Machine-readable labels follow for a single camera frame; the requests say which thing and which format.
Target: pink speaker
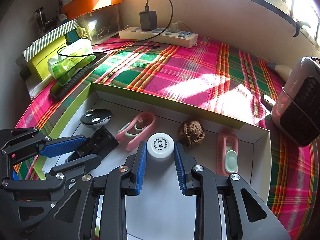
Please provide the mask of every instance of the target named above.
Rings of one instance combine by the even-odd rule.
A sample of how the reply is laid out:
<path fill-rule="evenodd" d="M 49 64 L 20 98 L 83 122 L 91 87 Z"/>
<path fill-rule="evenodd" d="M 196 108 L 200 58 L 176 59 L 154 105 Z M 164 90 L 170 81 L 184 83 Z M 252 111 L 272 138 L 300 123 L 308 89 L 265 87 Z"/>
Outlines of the pink speaker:
<path fill-rule="evenodd" d="M 310 57 L 298 61 L 271 112 L 274 124 L 300 147 L 320 135 L 319 62 Z"/>

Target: yellow box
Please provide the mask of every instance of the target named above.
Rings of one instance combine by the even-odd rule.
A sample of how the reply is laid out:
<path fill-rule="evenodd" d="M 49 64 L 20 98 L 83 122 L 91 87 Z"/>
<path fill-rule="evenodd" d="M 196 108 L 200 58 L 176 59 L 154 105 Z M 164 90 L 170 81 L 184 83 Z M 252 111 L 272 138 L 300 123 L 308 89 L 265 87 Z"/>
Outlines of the yellow box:
<path fill-rule="evenodd" d="M 66 39 L 64 35 L 50 43 L 44 49 L 42 49 L 38 54 L 36 54 L 28 63 L 31 73 L 44 80 L 50 72 L 48 71 L 48 59 L 57 55 L 58 49 L 66 46 Z"/>

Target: orange tray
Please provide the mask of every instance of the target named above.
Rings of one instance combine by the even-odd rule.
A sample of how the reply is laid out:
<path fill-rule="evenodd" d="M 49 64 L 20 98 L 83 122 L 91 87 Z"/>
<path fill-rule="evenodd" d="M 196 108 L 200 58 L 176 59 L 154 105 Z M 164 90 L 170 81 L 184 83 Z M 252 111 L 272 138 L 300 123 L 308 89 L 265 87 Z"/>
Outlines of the orange tray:
<path fill-rule="evenodd" d="M 122 0 L 73 0 L 61 8 L 61 13 L 69 20 L 73 20 L 86 13 L 121 2 Z"/>

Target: phone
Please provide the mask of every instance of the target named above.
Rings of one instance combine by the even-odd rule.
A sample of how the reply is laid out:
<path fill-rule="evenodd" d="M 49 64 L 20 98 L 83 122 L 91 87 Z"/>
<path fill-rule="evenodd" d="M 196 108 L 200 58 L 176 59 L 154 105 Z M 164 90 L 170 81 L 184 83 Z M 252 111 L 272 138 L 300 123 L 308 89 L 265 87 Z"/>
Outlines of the phone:
<path fill-rule="evenodd" d="M 107 57 L 108 54 L 102 53 L 94 57 L 87 56 L 81 60 L 50 88 L 51 96 L 56 101 L 63 99 L 89 72 L 101 65 Z"/>
<path fill-rule="evenodd" d="M 273 108 L 273 106 L 276 104 L 276 101 L 274 101 L 271 97 L 269 97 L 267 95 L 262 95 L 261 102 L 268 110 L 271 110 Z"/>

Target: black charging cable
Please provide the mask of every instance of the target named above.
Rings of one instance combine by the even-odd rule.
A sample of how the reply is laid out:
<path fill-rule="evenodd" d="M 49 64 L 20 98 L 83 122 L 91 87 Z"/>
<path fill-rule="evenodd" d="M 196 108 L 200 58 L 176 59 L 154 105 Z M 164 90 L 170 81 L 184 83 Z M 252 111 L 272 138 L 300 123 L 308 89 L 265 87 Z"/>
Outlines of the black charging cable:
<path fill-rule="evenodd" d="M 160 46 L 158 46 L 158 45 L 136 44 L 136 45 L 128 45 L 128 46 L 116 47 L 116 48 L 113 48 L 113 49 L 106 49 L 106 50 L 104 50 L 104 51 L 96 51 L 96 52 L 92 52 L 91 54 L 86 54 L 86 55 L 78 55 L 78 56 L 64 55 L 64 54 L 61 54 L 61 53 L 59 52 L 59 50 L 57 51 L 57 54 L 60 55 L 60 56 L 64 56 L 64 57 L 87 57 L 87 56 L 92 56 L 92 55 L 97 55 L 97 54 L 105 53 L 105 52 L 108 52 L 108 51 L 111 51 L 111 50 L 115 50 L 115 49 L 123 49 L 123 48 L 130 48 L 130 47 L 150 47 L 150 48 L 152 48 L 152 49 L 158 49 L 158 48 L 160 48 Z"/>
<path fill-rule="evenodd" d="M 145 10 L 146 11 L 149 11 L 149 5 L 148 5 L 148 2 L 149 0 L 147 0 L 146 2 L 146 7 L 145 7 Z M 170 5 L 171 5 L 171 17 L 170 17 L 170 21 L 167 25 L 166 28 L 164 28 L 160 33 L 150 37 L 150 38 L 147 38 L 147 39 L 144 39 L 144 40 L 141 40 L 141 41 L 132 41 L 133 43 L 139 43 L 139 42 L 144 42 L 144 41 L 149 41 L 157 36 L 159 36 L 160 34 L 164 33 L 169 27 L 170 27 L 170 24 L 172 22 L 172 18 L 173 18 L 173 5 L 172 5 L 172 2 L 171 0 L 169 0 L 170 2 Z M 117 43 L 125 43 L 125 42 L 128 42 L 128 41 L 115 41 L 115 42 L 110 42 L 110 43 L 99 43 L 99 44 L 93 44 L 92 46 L 97 46 L 97 45 L 108 45 L 108 44 L 117 44 Z M 123 48 L 129 48 L 129 47 L 150 47 L 152 49 L 158 49 L 160 48 L 160 46 L 158 45 L 143 45 L 143 44 L 136 44 L 136 45 L 128 45 L 128 46 L 121 46 L 121 47 L 116 47 L 116 48 L 113 48 L 113 49 L 106 49 L 106 50 L 103 50 L 103 51 L 99 51 L 99 52 L 93 52 L 91 54 L 87 54 L 87 55 L 79 55 L 79 56 L 71 56 L 71 55 L 64 55 L 64 54 L 61 54 L 60 51 L 62 49 L 64 49 L 65 47 L 67 46 L 63 46 L 61 47 L 60 49 L 58 49 L 57 51 L 57 54 L 59 56 L 63 56 L 63 57 L 87 57 L 87 56 L 92 56 L 92 55 L 97 55 L 97 54 L 101 54 L 101 53 L 105 53 L 105 52 L 108 52 L 108 51 L 111 51 L 111 50 L 115 50 L 115 49 L 123 49 Z"/>

